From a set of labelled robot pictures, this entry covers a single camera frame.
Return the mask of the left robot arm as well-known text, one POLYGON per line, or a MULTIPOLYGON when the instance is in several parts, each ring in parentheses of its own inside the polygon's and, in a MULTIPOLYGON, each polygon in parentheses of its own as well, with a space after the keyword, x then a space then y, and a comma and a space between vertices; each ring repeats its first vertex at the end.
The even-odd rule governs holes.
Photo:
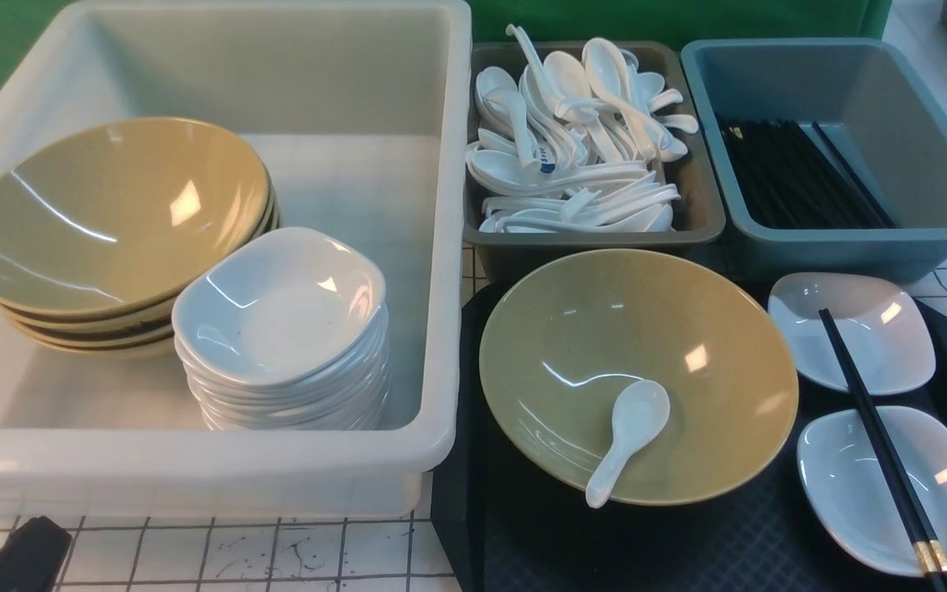
POLYGON ((0 548, 0 591, 53 591, 71 543, 48 517, 30 518, 0 548))

